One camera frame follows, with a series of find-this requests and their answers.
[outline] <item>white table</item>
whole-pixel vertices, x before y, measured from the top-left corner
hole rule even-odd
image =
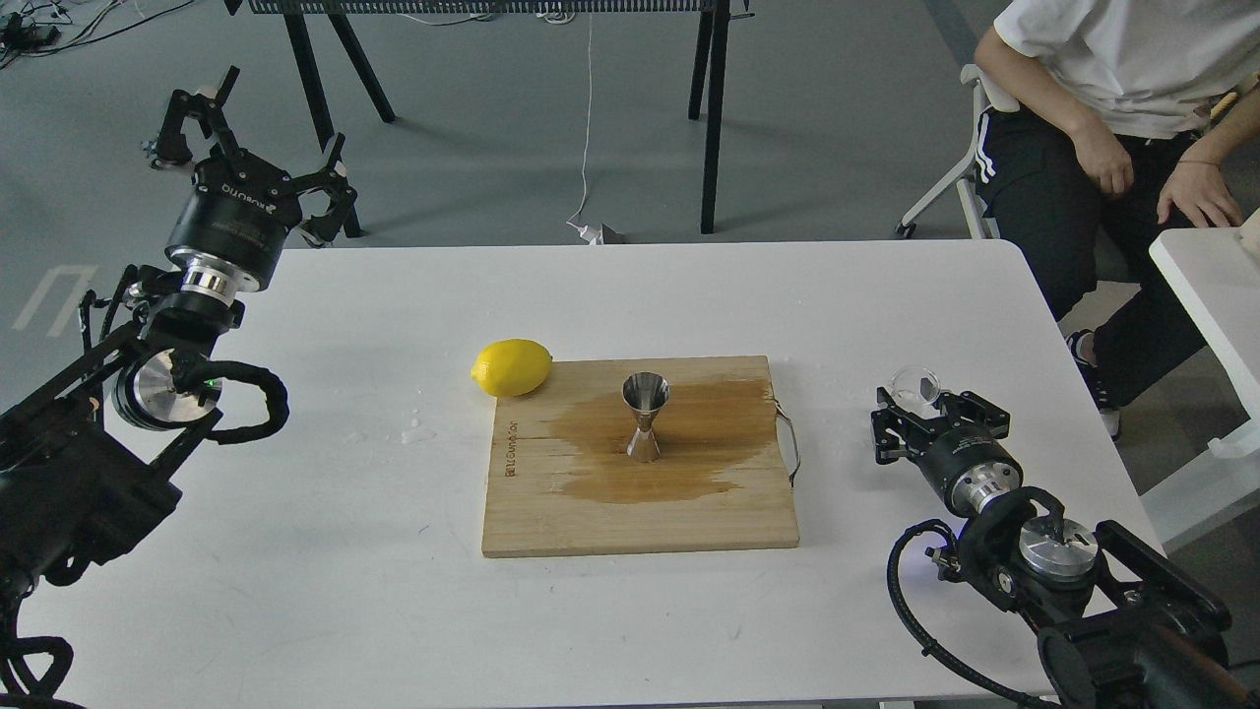
[[[1250,417],[1142,496],[1169,550],[1260,501],[1260,261],[1240,238],[1237,228],[1169,229],[1150,247]]]
[[[873,461],[874,389],[907,364],[1011,412],[1004,446],[1070,516],[1154,542],[1002,241],[290,251],[273,283],[215,356],[285,380],[285,431],[204,446],[175,476],[179,510],[134,553],[24,607],[24,633],[76,647],[66,699],[459,709],[979,695],[920,657],[885,589],[901,531],[949,519],[912,465]],[[800,548],[484,559],[494,400],[467,372],[507,336],[557,360],[766,354],[804,458]],[[249,399],[226,393],[236,421],[222,426],[251,423]],[[113,431],[137,452],[161,445]],[[920,549],[903,583],[929,630],[998,680],[1050,691],[1022,621],[937,582]]]

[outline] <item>black pants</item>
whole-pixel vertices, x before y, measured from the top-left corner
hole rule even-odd
[[[1099,372],[1113,403],[1131,403],[1203,345],[1148,251],[1163,229],[1192,225],[1176,208],[1167,223],[1157,223],[1155,207],[1194,136],[1119,136],[1133,157],[1135,181],[1121,198],[1106,199],[1076,161],[1072,141],[1036,113],[989,111],[980,127],[976,193],[988,203],[1002,238],[1023,251],[1056,320],[1097,286],[1099,227],[1140,283],[1138,293],[1094,334]]]

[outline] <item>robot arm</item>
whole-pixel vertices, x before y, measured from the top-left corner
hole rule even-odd
[[[1225,670],[1221,632],[1231,621],[1220,599],[1118,523],[1091,533],[1066,519],[1055,496],[1024,487],[1019,465],[997,442],[1009,428],[1005,412],[971,393],[932,392],[926,383],[922,390],[939,417],[907,411],[881,388],[871,421],[876,462],[915,463],[946,509],[968,520],[956,538],[940,520],[906,530],[888,560],[893,607],[924,655],[1021,705],[1058,706],[984,678],[910,613],[897,578],[901,552],[932,531],[945,540],[929,550],[942,581],[966,582],[1037,633],[1042,667],[1063,706],[1260,709],[1260,694]],[[1109,557],[1139,581],[1116,581]],[[1086,617],[1095,588],[1115,610]]]
[[[258,441],[278,432],[289,417],[278,378],[262,368],[214,361],[210,354],[218,336],[244,316],[237,292],[270,283],[287,234],[299,230],[312,246],[326,244],[355,193],[340,167],[340,135],[324,165],[297,178],[236,142],[222,108],[238,73],[232,67],[214,97],[175,91],[161,132],[146,146],[156,167],[188,164],[193,155],[180,132],[186,118],[197,120],[210,140],[209,156],[193,167],[193,195],[166,243],[175,269],[129,267],[117,292],[125,293],[132,320],[0,416],[0,679],[14,693],[0,695],[0,705],[66,705],[52,696],[69,669],[69,645],[16,632],[18,610],[39,579],[68,586],[91,563],[127,554],[175,510],[181,494],[170,480],[197,446]],[[299,196],[309,191],[328,194],[328,212],[304,218]],[[217,431],[224,379],[260,389],[267,421]],[[123,421],[180,429],[150,462],[105,431],[100,393],[111,380]],[[52,657],[42,676],[26,662],[38,654]]]

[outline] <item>stainless steel jigger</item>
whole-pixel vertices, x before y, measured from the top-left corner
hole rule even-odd
[[[626,455],[640,463],[650,463],[660,458],[660,447],[656,446],[656,434],[651,431],[651,422],[669,402],[669,383],[654,373],[634,374],[621,385],[621,398],[625,399],[626,407],[634,412],[634,421],[638,426],[634,438],[630,440],[630,446],[626,446]]]

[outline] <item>brown liquid spill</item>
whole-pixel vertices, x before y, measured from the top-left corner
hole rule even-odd
[[[774,411],[747,406],[765,399],[767,392],[765,380],[672,387],[669,403],[653,424],[660,458],[651,463],[626,456],[635,423],[620,392],[570,407],[551,424],[553,438],[578,450],[570,471],[576,480],[562,492],[593,502],[634,505],[737,490],[741,486],[718,476],[774,441]]]

